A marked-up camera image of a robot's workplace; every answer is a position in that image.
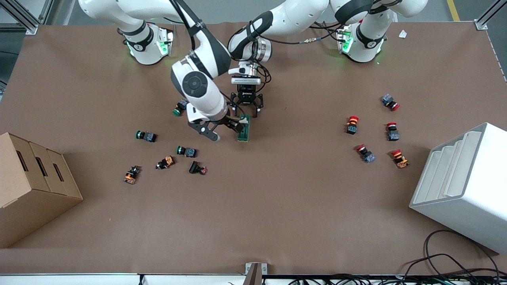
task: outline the yellow floor line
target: yellow floor line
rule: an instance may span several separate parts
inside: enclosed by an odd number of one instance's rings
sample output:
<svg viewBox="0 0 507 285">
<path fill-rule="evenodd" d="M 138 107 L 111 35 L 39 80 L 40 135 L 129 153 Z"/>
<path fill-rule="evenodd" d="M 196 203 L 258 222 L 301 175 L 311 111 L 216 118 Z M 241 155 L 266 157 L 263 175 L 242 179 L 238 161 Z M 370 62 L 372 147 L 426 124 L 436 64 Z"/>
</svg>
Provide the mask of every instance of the yellow floor line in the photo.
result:
<svg viewBox="0 0 507 285">
<path fill-rule="evenodd" d="M 456 6 L 454 5 L 454 1 L 447 0 L 447 5 L 449 6 L 449 10 L 451 11 L 452 20 L 459 21 L 458 11 L 456 10 Z"/>
</svg>

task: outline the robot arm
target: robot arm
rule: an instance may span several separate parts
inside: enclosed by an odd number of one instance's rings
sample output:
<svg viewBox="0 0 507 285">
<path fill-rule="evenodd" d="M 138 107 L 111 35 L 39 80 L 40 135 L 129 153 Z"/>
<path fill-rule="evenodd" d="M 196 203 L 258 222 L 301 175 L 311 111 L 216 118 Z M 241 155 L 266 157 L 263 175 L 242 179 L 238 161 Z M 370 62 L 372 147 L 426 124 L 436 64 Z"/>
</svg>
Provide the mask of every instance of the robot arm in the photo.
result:
<svg viewBox="0 0 507 285">
<path fill-rule="evenodd" d="M 242 125 L 238 119 L 228 116 L 228 105 L 213 82 L 214 78 L 229 70 L 231 56 L 190 7 L 183 0 L 117 1 L 121 10 L 133 18 L 178 17 L 186 23 L 189 36 L 196 37 L 200 45 L 173 64 L 171 81 L 189 101 L 189 126 L 213 141 L 220 138 L 214 132 L 218 125 L 223 124 L 241 132 Z"/>
<path fill-rule="evenodd" d="M 380 52 L 384 36 L 393 22 L 394 12 L 413 17 L 419 14 L 428 0 L 380 0 L 373 4 L 361 23 L 352 24 L 348 39 L 340 50 L 356 62 L 371 61 Z"/>
<path fill-rule="evenodd" d="M 239 119 L 228 116 L 225 99 L 212 81 L 228 71 L 230 54 L 183 0 L 79 0 L 79 3 L 90 17 L 118 25 L 131 54 L 142 64 L 154 64 L 167 55 L 160 39 L 160 31 L 164 29 L 146 20 L 162 17 L 183 20 L 192 39 L 192 50 L 172 66 L 171 81 L 189 101 L 189 125 L 215 141 L 219 139 L 214 132 L 218 125 L 224 124 L 236 132 L 242 130 Z M 199 40 L 198 48 L 194 37 Z"/>
<path fill-rule="evenodd" d="M 338 23 L 348 25 L 363 19 L 371 9 L 373 0 L 286 0 L 237 31 L 229 40 L 229 52 L 237 60 L 266 62 L 271 57 L 271 43 L 260 38 L 260 35 L 299 34 L 322 15 L 328 4 L 335 12 Z"/>
<path fill-rule="evenodd" d="M 126 39 L 130 54 L 141 64 L 154 64 L 169 53 L 172 34 L 157 25 L 127 15 L 115 0 L 79 0 L 91 18 L 114 23 Z"/>
</svg>

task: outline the white plastic bin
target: white plastic bin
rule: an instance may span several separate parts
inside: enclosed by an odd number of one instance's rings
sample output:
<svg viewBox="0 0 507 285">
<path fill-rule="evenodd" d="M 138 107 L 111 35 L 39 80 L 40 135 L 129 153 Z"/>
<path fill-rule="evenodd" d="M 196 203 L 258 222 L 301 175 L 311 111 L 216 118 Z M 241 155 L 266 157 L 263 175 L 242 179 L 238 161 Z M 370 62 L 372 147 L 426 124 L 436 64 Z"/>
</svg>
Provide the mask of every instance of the white plastic bin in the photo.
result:
<svg viewBox="0 0 507 285">
<path fill-rule="evenodd" d="M 489 123 L 431 150 L 410 208 L 507 254 L 507 132 Z"/>
</svg>

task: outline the brown table mat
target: brown table mat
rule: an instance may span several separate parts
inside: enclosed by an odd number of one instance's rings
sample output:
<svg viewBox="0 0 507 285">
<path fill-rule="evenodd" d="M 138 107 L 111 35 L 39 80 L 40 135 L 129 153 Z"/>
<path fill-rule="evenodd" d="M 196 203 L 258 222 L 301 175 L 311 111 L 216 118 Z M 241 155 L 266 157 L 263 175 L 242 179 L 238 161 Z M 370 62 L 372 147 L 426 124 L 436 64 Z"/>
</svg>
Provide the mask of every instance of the brown table mat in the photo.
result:
<svg viewBox="0 0 507 285">
<path fill-rule="evenodd" d="M 226 43 L 240 26 L 210 30 Z M 213 143 L 171 113 L 180 96 L 170 67 L 190 46 L 183 29 L 172 57 L 153 66 L 137 64 L 115 29 L 41 26 L 25 38 L 0 133 L 65 153 L 84 201 L 0 250 L 2 273 L 235 273 L 250 261 L 268 262 L 274 274 L 404 272 L 443 228 L 408 208 L 429 150 L 486 121 L 507 129 L 505 82 L 486 32 L 471 22 L 394 23 L 365 64 L 340 56 L 330 39 L 274 44 L 273 81 L 246 144 L 225 127 Z M 215 82 L 235 90 L 227 75 Z M 380 103 L 386 93 L 401 104 L 396 112 Z M 360 118 L 354 136 L 344 133 L 351 115 Z M 398 142 L 386 140 L 390 121 Z M 137 130 L 158 142 L 135 139 Z M 362 162 L 359 144 L 374 163 Z M 175 156 L 178 145 L 199 150 L 206 176 L 188 174 L 192 159 Z M 412 163 L 406 169 L 388 155 L 398 148 Z M 155 170 L 167 155 L 177 163 Z M 133 165 L 142 173 L 131 186 L 122 179 Z M 454 236 L 436 236 L 430 251 L 491 267 Z M 507 257 L 495 260 L 505 270 Z M 412 272 L 430 273 L 426 265 Z"/>
</svg>

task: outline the white paper scrap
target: white paper scrap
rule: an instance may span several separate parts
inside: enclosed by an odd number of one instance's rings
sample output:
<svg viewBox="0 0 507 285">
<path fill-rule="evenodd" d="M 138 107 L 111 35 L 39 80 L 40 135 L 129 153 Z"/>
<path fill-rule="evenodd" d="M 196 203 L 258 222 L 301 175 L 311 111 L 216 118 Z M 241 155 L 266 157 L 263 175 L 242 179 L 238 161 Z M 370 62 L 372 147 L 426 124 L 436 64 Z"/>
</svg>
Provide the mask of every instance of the white paper scrap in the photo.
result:
<svg viewBox="0 0 507 285">
<path fill-rule="evenodd" d="M 407 37 L 407 32 L 405 30 L 402 30 L 402 32 L 400 33 L 400 35 L 398 36 L 402 39 L 406 38 Z"/>
</svg>

